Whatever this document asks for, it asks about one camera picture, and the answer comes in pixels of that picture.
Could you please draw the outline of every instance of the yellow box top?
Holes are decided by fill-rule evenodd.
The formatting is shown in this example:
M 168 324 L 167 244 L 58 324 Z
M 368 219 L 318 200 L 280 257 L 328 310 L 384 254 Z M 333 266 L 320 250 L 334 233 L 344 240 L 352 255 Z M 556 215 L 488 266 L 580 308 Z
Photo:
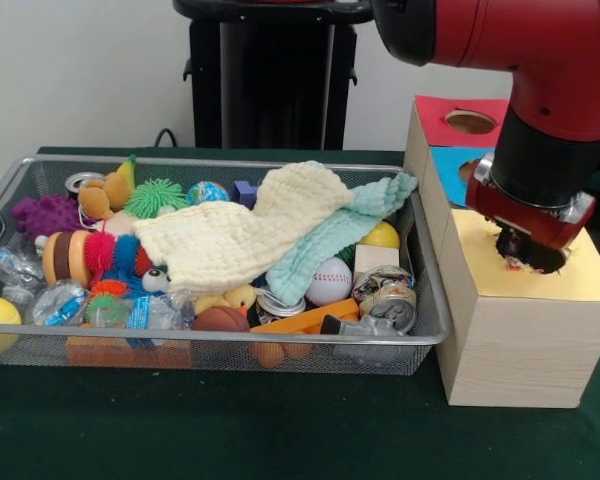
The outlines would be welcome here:
M 452 209 L 465 260 L 479 295 L 600 302 L 600 254 L 583 229 L 566 265 L 543 275 L 513 271 L 495 247 L 500 228 L 471 210 Z

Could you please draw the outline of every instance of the googly eye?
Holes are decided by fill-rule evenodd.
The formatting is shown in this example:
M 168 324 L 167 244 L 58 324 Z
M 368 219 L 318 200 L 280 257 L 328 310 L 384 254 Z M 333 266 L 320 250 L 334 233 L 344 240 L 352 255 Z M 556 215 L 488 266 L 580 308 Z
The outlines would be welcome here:
M 149 293 L 166 292 L 169 289 L 167 274 L 155 268 L 149 270 L 142 276 L 142 288 Z

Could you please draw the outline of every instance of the white wall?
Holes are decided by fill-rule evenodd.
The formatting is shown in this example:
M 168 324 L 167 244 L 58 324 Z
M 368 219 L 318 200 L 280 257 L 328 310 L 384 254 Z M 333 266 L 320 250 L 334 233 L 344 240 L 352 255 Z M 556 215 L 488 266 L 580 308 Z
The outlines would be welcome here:
M 193 145 L 188 25 L 168 0 L 0 0 L 0 172 L 41 145 L 149 145 L 165 126 Z M 508 96 L 507 75 L 411 67 L 357 29 L 345 148 L 403 149 L 417 92 Z
M 344 146 L 360 150 L 404 150 L 414 95 L 449 98 L 509 98 L 511 75 L 427 65 L 393 58 L 375 24 L 356 27 L 358 86 L 349 90 Z

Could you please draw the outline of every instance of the wire mesh basket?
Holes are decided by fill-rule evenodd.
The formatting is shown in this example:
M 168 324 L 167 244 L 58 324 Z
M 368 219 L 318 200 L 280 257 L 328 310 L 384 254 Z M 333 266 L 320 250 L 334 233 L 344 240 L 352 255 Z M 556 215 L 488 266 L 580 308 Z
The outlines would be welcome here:
M 72 174 L 114 171 L 123 158 L 38 155 L 10 169 L 0 182 L 0 246 L 23 238 L 9 215 L 26 196 L 64 192 Z M 138 158 L 136 181 L 169 178 L 188 187 L 201 180 L 231 185 L 235 180 L 262 181 L 267 171 L 283 164 Z M 386 166 L 329 165 L 350 188 L 393 176 L 401 170 Z M 413 193 L 397 214 L 402 240 L 400 262 L 412 269 L 417 282 L 417 319 L 406 336 L 281 335 L 132 330 L 112 328 L 0 325 L 0 339 L 11 335 L 13 346 L 0 354 L 0 364 L 38 366 L 112 366 L 206 370 L 264 370 L 263 356 L 287 352 L 274 368 L 283 372 L 368 373 L 411 375 L 431 347 L 449 334 L 450 313 L 433 254 L 420 197 Z M 153 347 L 137 347 L 134 339 L 153 339 Z

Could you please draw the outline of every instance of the circular hole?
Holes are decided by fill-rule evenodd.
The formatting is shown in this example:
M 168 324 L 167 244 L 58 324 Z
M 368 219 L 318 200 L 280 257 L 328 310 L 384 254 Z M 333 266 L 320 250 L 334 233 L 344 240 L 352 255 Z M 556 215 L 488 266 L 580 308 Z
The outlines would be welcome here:
M 475 159 L 460 165 L 460 168 L 458 169 L 458 175 L 460 175 L 460 179 L 464 183 L 469 183 L 469 179 L 471 178 L 471 175 L 473 175 L 473 171 L 475 170 L 479 161 L 480 159 Z
M 509 265 L 522 268 L 528 265 L 536 273 L 548 275 L 557 272 L 567 263 L 568 252 L 554 250 L 532 241 L 527 236 L 519 236 L 510 229 L 500 232 L 496 241 L 498 253 L 506 258 Z
M 470 135 L 487 135 L 496 128 L 496 121 L 482 113 L 469 110 L 454 110 L 445 120 L 454 130 Z

